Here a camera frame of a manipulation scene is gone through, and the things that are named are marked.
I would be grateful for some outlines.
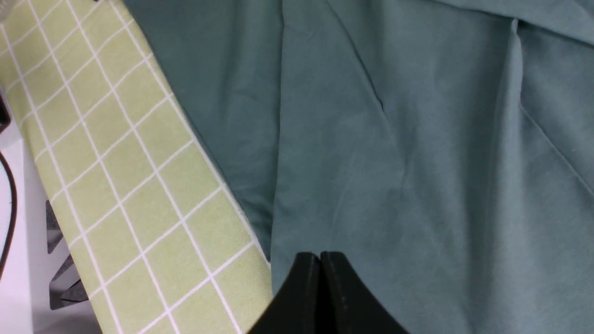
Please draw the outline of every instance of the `white surface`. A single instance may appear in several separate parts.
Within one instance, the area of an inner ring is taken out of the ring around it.
[[[11,214],[12,191],[8,180],[8,172],[4,169],[4,165],[0,163],[0,252],[4,249],[4,243],[7,239]]]
[[[100,333],[89,301],[50,309],[50,298],[72,286],[78,274],[73,266],[52,281],[68,246],[62,239],[48,254],[47,196],[14,122],[0,134],[0,151],[17,186],[17,221],[0,279],[0,333]]]

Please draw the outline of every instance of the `fabric fold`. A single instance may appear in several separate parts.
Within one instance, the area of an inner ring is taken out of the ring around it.
[[[594,333],[587,2],[125,2],[273,291],[341,251],[412,333]]]

